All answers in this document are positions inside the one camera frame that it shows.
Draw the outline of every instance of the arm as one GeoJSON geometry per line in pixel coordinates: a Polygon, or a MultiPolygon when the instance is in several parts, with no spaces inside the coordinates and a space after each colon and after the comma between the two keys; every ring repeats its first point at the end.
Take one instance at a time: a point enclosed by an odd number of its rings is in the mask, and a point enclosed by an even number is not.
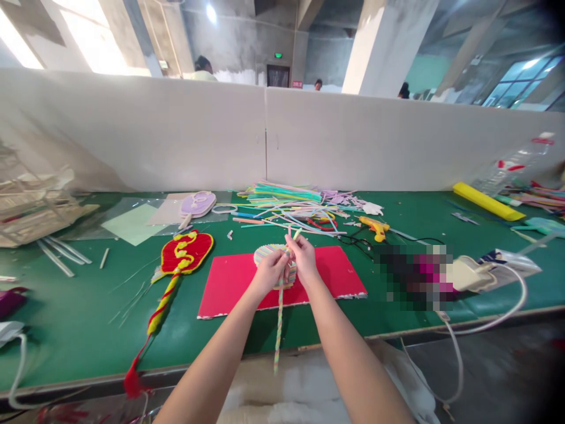
{"type": "Polygon", "coordinates": [[[286,236],[310,300],[322,348],[353,424],[414,419],[388,373],[334,300],[316,268],[314,247],[286,236]]]}
{"type": "Polygon", "coordinates": [[[249,288],[169,395],[155,424],[217,421],[240,364],[253,315],[277,283],[287,260],[279,250],[261,262],[249,288]]]}

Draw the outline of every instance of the light green paper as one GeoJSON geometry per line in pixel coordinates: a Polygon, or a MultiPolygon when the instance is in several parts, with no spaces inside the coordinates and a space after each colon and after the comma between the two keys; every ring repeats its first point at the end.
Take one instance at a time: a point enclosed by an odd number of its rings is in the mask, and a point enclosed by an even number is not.
{"type": "Polygon", "coordinates": [[[137,246],[148,238],[156,235],[168,225],[148,226],[147,221],[157,212],[157,208],[148,204],[141,205],[125,214],[110,219],[102,227],[124,239],[129,244],[137,246]]]}

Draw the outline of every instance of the forearm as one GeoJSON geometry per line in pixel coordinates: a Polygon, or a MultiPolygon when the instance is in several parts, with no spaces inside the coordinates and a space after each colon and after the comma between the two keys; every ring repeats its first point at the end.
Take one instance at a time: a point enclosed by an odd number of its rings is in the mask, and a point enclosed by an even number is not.
{"type": "Polygon", "coordinates": [[[307,288],[322,347],[351,422],[412,423],[411,413],[382,364],[321,280],[307,288]]]}
{"type": "Polygon", "coordinates": [[[262,294],[248,289],[188,368],[155,423],[215,423],[240,364],[262,294]]]}

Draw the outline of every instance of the yellow glue gun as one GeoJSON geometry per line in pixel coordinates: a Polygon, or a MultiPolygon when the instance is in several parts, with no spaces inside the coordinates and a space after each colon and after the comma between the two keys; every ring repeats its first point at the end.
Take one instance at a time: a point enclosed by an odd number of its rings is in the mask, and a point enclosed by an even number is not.
{"type": "Polygon", "coordinates": [[[369,217],[359,217],[359,220],[363,224],[368,225],[369,228],[371,229],[371,231],[375,232],[375,241],[376,242],[380,243],[387,238],[387,236],[384,235],[384,232],[388,231],[388,229],[390,228],[390,225],[383,224],[382,222],[371,219],[369,217]]]}

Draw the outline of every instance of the striped straw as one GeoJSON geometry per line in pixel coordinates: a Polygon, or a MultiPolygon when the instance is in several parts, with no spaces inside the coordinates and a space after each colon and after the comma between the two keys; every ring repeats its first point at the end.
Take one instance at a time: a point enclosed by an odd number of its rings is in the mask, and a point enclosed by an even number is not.
{"type": "MultiPolygon", "coordinates": [[[[293,240],[298,238],[298,235],[302,232],[302,229],[299,228],[296,233],[294,233],[293,240]]],[[[277,323],[277,341],[275,342],[275,362],[272,366],[272,370],[274,371],[275,375],[278,373],[278,358],[281,353],[281,334],[283,332],[283,284],[278,289],[278,323],[277,323]]]]}

